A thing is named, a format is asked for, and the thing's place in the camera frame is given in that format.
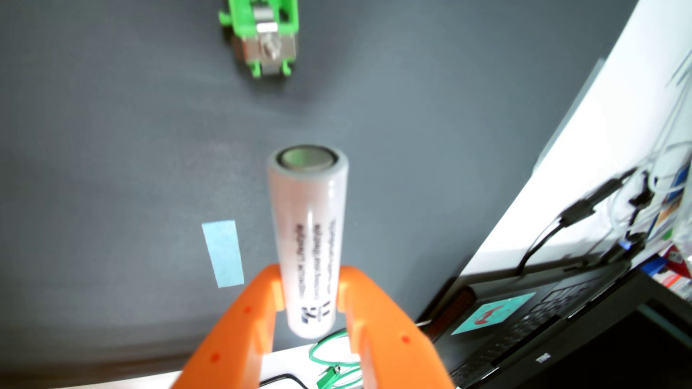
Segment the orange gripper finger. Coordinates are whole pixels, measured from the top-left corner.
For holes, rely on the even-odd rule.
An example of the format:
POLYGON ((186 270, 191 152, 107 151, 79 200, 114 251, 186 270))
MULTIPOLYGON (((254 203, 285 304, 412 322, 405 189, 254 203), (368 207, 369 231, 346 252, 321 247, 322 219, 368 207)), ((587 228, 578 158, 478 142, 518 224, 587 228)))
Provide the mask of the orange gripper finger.
POLYGON ((258 388, 272 352, 277 312, 284 310, 280 267, 264 268, 220 317, 172 388, 258 388))
POLYGON ((432 342, 363 271, 341 267, 337 304, 364 388, 454 388, 432 342))

